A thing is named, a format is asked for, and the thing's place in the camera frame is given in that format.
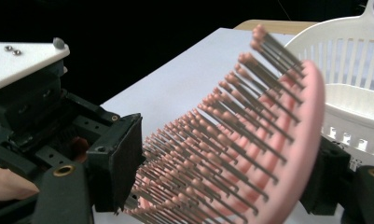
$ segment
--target pink hairbrush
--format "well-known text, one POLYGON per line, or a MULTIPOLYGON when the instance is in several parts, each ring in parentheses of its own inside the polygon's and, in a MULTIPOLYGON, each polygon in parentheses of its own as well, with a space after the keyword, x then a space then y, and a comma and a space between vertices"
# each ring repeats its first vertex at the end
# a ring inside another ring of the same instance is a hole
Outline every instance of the pink hairbrush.
POLYGON ((324 81, 262 26, 202 102, 147 137, 124 212, 144 223, 283 223, 312 171, 324 81))

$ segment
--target wooden edge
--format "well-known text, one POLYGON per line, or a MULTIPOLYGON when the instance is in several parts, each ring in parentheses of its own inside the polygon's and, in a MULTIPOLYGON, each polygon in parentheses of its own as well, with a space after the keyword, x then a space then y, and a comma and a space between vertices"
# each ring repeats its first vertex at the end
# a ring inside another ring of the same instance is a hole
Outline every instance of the wooden edge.
POLYGON ((262 24, 270 33, 297 35, 306 28, 316 24, 314 21, 264 21, 249 20, 237 25, 235 30, 253 30, 257 25, 262 24))

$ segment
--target hairbrush bristle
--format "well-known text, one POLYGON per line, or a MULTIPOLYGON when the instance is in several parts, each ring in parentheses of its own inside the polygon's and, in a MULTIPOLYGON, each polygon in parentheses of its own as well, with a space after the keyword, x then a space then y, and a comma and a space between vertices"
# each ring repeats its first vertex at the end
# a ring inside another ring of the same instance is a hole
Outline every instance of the hairbrush bristle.
POLYGON ((196 108, 146 138, 125 213, 144 223, 283 223, 318 149, 324 82, 262 26, 196 108))

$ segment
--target dark backdrop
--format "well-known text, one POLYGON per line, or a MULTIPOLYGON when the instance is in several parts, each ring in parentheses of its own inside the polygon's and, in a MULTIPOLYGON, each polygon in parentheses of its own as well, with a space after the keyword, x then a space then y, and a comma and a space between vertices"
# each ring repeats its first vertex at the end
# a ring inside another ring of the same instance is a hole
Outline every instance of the dark backdrop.
POLYGON ((99 105, 219 27, 251 19, 324 21, 358 13, 357 3, 0 0, 0 41, 62 38, 71 50, 62 86, 99 105))

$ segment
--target white basket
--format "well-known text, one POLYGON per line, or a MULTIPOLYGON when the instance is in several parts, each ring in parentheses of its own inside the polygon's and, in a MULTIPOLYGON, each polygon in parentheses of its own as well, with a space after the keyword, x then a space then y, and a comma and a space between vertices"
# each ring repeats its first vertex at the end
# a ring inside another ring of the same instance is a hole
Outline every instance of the white basket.
POLYGON ((352 169, 374 165, 374 0, 367 1, 361 16, 317 23, 286 48, 322 71, 323 136, 352 154, 352 169))

